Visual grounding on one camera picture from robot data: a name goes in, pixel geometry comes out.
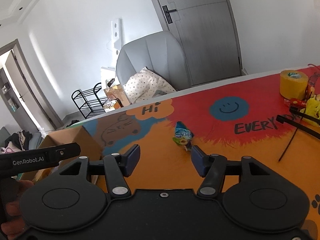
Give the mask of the person's left hand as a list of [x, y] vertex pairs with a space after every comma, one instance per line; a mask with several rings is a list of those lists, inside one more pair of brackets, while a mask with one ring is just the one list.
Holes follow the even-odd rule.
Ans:
[[15, 200], [6, 204], [5, 208], [8, 215], [11, 217], [11, 220], [2, 223], [1, 230], [7, 236], [8, 240], [16, 239], [19, 235], [24, 233], [27, 228], [21, 215], [19, 200], [21, 195], [33, 185], [33, 182], [30, 180], [20, 180], [18, 194]]

